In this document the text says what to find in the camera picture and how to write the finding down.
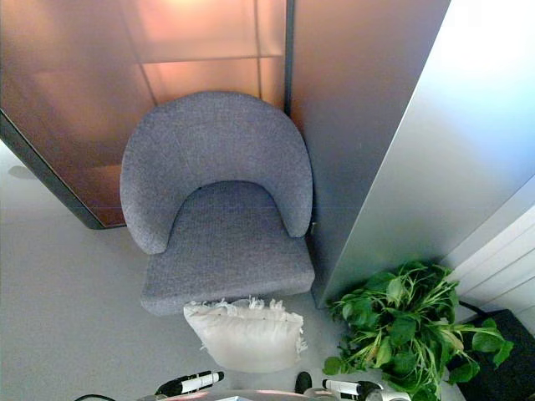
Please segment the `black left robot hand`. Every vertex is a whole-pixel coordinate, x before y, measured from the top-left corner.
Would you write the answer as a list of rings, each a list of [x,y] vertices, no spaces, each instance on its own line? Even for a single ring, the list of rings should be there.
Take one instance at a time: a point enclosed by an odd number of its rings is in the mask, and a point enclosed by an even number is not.
[[[172,397],[187,393],[195,393],[199,390],[210,388],[215,383],[224,379],[224,372],[205,371],[192,375],[182,376],[172,379],[162,384],[155,392],[155,395],[165,395]]]

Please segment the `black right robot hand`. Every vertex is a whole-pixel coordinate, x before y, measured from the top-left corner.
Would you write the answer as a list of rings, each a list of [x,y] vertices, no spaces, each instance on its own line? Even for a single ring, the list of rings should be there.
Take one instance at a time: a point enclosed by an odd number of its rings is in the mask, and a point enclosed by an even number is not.
[[[349,400],[365,400],[372,391],[384,389],[380,384],[366,380],[348,382],[324,379],[322,386],[327,390],[340,393],[341,398]]]

